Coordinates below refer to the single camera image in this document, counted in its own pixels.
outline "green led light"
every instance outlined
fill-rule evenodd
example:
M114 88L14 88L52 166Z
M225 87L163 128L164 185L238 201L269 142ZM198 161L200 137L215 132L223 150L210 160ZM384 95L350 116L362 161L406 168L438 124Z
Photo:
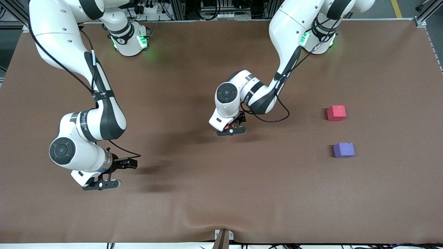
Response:
M309 32L306 32L303 34L302 39L300 41L300 45L304 46L306 45L307 39L309 38Z
M335 38L335 35L332 37L332 39L331 39L331 43L329 44L329 47L331 47L332 44L334 44L334 38Z
M147 41L146 41L146 38L145 38L145 37L143 37L143 36L137 36L137 39L138 39L138 41L139 41L141 47L145 48L145 47L147 46L147 44L146 44Z
M111 36L112 43L114 44L114 48L117 49L117 44L115 44L114 38Z

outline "purple cube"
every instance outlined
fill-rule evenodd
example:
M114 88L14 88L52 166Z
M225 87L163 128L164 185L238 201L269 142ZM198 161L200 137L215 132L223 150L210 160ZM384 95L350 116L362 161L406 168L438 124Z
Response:
M335 158L348 158L355 156L354 145L352 143L338 143L334 145Z

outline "red cube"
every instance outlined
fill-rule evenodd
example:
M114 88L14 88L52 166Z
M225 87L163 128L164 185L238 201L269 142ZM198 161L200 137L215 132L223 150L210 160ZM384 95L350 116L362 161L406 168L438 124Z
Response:
M346 117L344 105L332 105L328 111L328 121L342 121Z

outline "table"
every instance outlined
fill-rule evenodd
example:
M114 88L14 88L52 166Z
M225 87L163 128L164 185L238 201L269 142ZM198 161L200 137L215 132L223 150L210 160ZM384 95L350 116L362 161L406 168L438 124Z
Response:
M271 81L268 22L160 23L135 57L85 31L128 121L116 142L139 168L85 192L51 162L61 117L93 101L22 34L0 90L0 242L204 241L220 228L249 243L443 242L443 77L413 21L343 22L289 79L287 120L248 116L225 138L208 124L215 90L242 69ZM331 105L348 117L328 122ZM333 158L338 142L356 156Z

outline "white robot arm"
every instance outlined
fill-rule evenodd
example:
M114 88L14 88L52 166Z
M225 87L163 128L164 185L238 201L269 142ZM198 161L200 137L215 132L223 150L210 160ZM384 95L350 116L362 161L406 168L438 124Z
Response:
M280 58L280 65L269 86L262 83L257 77L247 70L232 74L226 82L221 84L215 93L215 110L209 123L218 130L218 136L245 133L246 129L239 126L245 121L244 114L239 112L240 104L244 103L254 114L266 114L274 107L277 96L286 84L292 70L296 66L303 46L311 54L322 46L325 36L335 36L334 29L326 29L315 24L324 11L329 17L325 18L323 25L328 21L335 23L337 28L341 18L354 6L355 10L366 11L374 0L285 0L269 24L269 36ZM317 29L326 29L322 39L306 40L309 32Z
M134 30L140 25L130 23L126 16L123 18L124 13L115 8L127 2L31 0L29 3L31 35L40 56L54 67L63 69L63 65L69 71L82 75L93 89L96 108L66 114L60 121L58 136L49 149L53 162L72 170L72 177L84 190L119 187L119 180L108 178L106 181L102 175L108 174L110 177L118 168L136 167L135 160L118 160L117 156L95 144L100 140L119 138L126 129L126 119L94 51L87 51L83 45L77 25L91 19L106 20L108 30L116 30L116 35L123 36L120 39L125 42L120 44L119 51L123 55L139 53L143 48Z

